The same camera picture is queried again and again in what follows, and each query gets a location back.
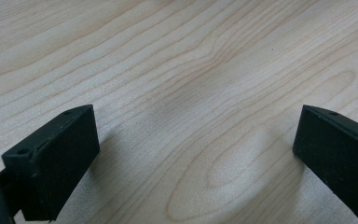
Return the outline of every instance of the wood grain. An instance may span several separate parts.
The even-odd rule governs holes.
[[[57,223],[358,223],[291,151],[303,104],[358,121],[358,1],[0,1],[0,155],[85,104]]]

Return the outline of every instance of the light wood surface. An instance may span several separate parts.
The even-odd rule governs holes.
[[[291,151],[303,104],[358,121],[358,1],[1,0],[0,155],[85,104],[56,223],[358,223]]]

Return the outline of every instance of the black clamp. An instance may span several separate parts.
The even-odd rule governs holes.
[[[92,105],[61,113],[2,155],[0,223],[55,220],[100,151]]]
[[[358,123],[304,105],[293,152],[358,217]]]

